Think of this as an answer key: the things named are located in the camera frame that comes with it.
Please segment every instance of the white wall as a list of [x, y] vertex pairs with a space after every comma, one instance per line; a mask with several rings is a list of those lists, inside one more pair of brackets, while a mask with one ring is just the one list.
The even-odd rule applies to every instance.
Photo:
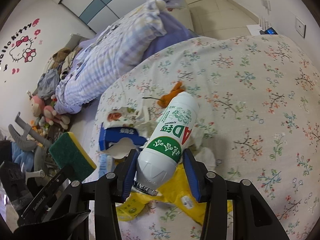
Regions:
[[[270, 15], [261, 5], [260, 0], [233, 1], [252, 13], [265, 17], [279, 34], [285, 35], [297, 43], [320, 70], [320, 28], [301, 0], [270, 0]], [[298, 16], [307, 26], [305, 39], [295, 30], [295, 16]]]
[[[4, 54], [0, 64], [0, 128], [3, 130], [7, 130], [10, 123], [14, 124], [14, 118], [19, 111], [20, 117], [25, 122], [33, 119], [26, 91], [34, 91], [46, 62], [67, 44], [70, 34], [80, 34], [87, 38], [94, 36], [94, 33], [68, 9], [51, 0], [37, 0], [27, 8], [22, 5], [17, 9], [19, 13], [14, 11], [0, 32], [0, 54]], [[12, 35], [37, 18], [40, 20], [36, 26], [22, 30], [22, 33], [18, 33], [19, 36], [12, 41]], [[37, 29], [41, 32], [36, 36], [34, 32]], [[33, 39], [31, 49], [36, 49], [36, 56], [31, 62], [25, 62], [24, 58], [13, 62], [9, 55], [12, 44], [5, 53], [1, 52], [8, 41], [16, 44], [17, 40], [26, 35]], [[4, 71], [5, 64], [8, 65], [6, 71]], [[12, 74], [13, 68], [19, 68], [19, 72]]]

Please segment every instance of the bottle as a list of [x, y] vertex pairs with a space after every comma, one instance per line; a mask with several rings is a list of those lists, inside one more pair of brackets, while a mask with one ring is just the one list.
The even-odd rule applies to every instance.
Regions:
[[187, 92], [181, 92], [171, 100], [139, 154], [134, 184], [137, 189], [153, 195], [151, 192], [173, 176], [198, 113], [198, 103]]

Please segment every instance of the yellow packaging bag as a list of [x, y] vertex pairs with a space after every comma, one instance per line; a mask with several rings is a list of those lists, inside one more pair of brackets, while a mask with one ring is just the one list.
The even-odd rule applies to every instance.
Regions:
[[[134, 219], [151, 200], [173, 203], [194, 221], [201, 224], [204, 220], [206, 203], [198, 203], [192, 196], [188, 179], [182, 164], [179, 164], [172, 178], [158, 188], [161, 196], [150, 196], [132, 192], [124, 204], [116, 208], [120, 221]], [[228, 200], [228, 212], [232, 211], [232, 202]]]

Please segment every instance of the orange cloth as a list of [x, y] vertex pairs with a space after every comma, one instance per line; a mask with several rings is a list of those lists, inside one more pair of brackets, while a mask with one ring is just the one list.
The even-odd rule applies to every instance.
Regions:
[[179, 93], [185, 91], [184, 89], [181, 88], [181, 86], [182, 86], [182, 82], [181, 81], [177, 82], [169, 94], [162, 96], [160, 100], [158, 100], [158, 105], [161, 108], [166, 108], [170, 104], [170, 101], [172, 100], [172, 98], [174, 98]]

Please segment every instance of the green scouring pad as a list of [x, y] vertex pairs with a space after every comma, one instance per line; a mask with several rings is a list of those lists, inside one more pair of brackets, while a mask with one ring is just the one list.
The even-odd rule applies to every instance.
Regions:
[[73, 167], [75, 173], [69, 178], [71, 181], [84, 181], [97, 168], [72, 132], [61, 135], [49, 152], [60, 169], [66, 164]]

